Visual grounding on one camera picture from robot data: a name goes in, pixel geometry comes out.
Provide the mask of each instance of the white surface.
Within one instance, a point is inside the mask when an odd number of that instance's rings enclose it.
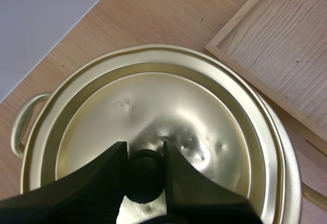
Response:
[[[99,0],[0,0],[0,102]]]

